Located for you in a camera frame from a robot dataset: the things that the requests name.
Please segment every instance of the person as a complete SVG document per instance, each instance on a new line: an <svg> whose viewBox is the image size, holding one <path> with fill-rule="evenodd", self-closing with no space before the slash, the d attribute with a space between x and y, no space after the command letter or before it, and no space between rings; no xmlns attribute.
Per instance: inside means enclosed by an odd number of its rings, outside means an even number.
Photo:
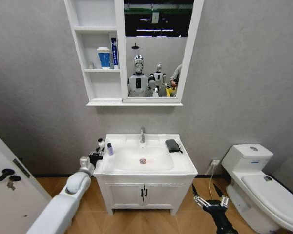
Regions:
<svg viewBox="0 0 293 234"><path fill-rule="evenodd" d="M180 72L181 72L181 67L182 67L182 64L180 64L175 72L172 74L172 76L170 77L170 84L171 86L174 88L178 85L178 82L179 82L179 76L180 76Z"/></svg>

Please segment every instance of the bottle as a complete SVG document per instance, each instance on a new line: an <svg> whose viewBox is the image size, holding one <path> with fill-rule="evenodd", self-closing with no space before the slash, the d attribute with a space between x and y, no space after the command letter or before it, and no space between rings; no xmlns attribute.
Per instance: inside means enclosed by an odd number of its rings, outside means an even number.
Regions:
<svg viewBox="0 0 293 234"><path fill-rule="evenodd" d="M118 57L117 57L117 41L116 38L111 38L111 45L112 45L112 55L113 55L113 63L114 69L118 69Z"/></svg>
<svg viewBox="0 0 293 234"><path fill-rule="evenodd" d="M107 144L107 150L108 150L108 155L113 155L114 152L113 152L113 147L112 147L112 144L111 143L108 143Z"/></svg>

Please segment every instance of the cup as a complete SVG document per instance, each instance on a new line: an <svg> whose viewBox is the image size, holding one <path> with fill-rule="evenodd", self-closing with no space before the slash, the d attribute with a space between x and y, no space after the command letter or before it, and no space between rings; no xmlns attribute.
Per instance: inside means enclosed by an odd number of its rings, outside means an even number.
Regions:
<svg viewBox="0 0 293 234"><path fill-rule="evenodd" d="M88 63L88 69L94 69L94 64L93 62Z"/></svg>
<svg viewBox="0 0 293 234"><path fill-rule="evenodd" d="M110 65L110 49L107 47L99 47L97 49L102 69L111 69Z"/></svg>

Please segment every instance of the wooden floor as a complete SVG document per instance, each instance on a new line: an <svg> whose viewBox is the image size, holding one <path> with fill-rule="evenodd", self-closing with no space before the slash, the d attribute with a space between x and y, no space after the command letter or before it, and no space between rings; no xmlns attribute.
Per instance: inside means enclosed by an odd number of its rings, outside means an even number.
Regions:
<svg viewBox="0 0 293 234"><path fill-rule="evenodd" d="M37 178L51 196L57 195L67 178ZM194 186L200 196L210 199L209 179L196 178ZM227 182L213 179L226 194ZM213 198L218 199L211 184ZM254 234L230 202L226 212L228 220L239 234ZM193 200L192 190L185 196L177 215L169 210L115 210L114 215L105 211L104 201L95 178L81 199L72 226L65 234L215 234L216 226L210 214L204 212Z"/></svg>

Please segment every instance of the toilet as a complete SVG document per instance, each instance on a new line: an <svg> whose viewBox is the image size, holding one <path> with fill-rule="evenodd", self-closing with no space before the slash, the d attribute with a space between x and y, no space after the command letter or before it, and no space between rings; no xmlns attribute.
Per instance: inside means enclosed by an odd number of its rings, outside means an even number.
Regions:
<svg viewBox="0 0 293 234"><path fill-rule="evenodd" d="M227 193L248 225L260 234L293 232L293 195L262 172L273 153L259 144L233 145L222 161L232 177Z"/></svg>

